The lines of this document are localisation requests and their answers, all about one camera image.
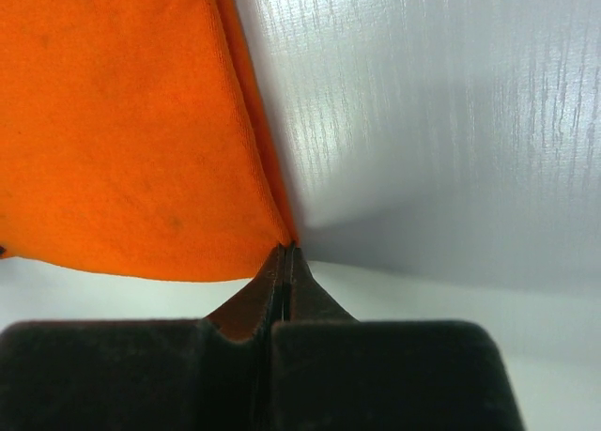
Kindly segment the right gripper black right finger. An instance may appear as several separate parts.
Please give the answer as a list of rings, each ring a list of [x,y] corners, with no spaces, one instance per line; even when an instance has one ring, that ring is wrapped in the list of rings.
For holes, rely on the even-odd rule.
[[[296,245],[285,248],[283,321],[357,322],[316,281]]]

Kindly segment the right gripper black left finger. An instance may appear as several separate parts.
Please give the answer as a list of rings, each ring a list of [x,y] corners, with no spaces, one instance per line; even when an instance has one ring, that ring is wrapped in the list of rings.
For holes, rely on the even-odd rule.
[[[206,316],[232,342],[254,340],[282,316],[285,247],[274,248],[255,277],[233,297]]]

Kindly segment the orange t-shirt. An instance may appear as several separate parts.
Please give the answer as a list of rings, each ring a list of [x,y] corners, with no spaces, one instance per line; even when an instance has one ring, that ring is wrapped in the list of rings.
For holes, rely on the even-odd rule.
[[[1,0],[1,255],[248,278],[297,237],[235,0]]]

